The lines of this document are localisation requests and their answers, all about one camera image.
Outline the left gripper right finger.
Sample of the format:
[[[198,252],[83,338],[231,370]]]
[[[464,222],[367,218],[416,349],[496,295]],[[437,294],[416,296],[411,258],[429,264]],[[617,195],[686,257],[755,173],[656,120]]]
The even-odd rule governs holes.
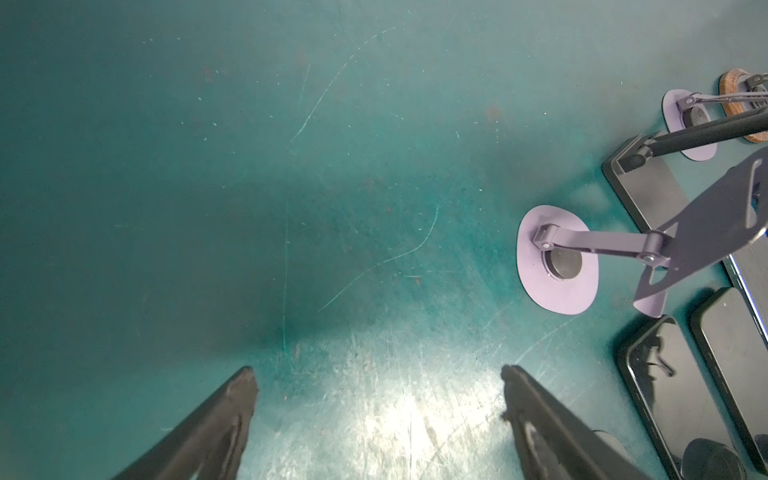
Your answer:
[[[518,365],[501,370],[506,411],[526,479],[646,479]]]

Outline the black smartphone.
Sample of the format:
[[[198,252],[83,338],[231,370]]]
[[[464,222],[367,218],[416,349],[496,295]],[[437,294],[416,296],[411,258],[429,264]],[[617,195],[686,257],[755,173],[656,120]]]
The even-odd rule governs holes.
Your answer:
[[[767,344],[767,236],[761,236],[727,256],[723,263],[732,285],[741,292],[764,344]]]
[[[647,425],[655,422],[707,420],[728,431],[674,318],[645,321],[618,346],[615,360],[650,438]],[[735,452],[729,431],[728,437]]]
[[[741,292],[710,296],[689,320],[718,391],[755,468],[767,472],[767,347]]]

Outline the brown round phone stand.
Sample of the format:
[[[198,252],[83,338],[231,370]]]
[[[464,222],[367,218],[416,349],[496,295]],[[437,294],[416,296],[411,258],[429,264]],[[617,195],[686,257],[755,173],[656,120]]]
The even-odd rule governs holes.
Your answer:
[[[731,69],[725,72],[719,80],[719,93],[721,95],[741,94],[741,93],[766,93],[767,92],[767,74],[753,74],[744,69]],[[739,115],[763,106],[766,101],[751,102],[729,102],[724,103],[722,108],[728,116]]]

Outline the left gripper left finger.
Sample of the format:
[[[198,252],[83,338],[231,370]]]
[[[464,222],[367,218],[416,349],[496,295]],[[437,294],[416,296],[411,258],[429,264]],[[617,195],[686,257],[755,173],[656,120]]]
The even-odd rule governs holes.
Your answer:
[[[246,449],[258,385],[240,368],[118,479],[235,479]]]

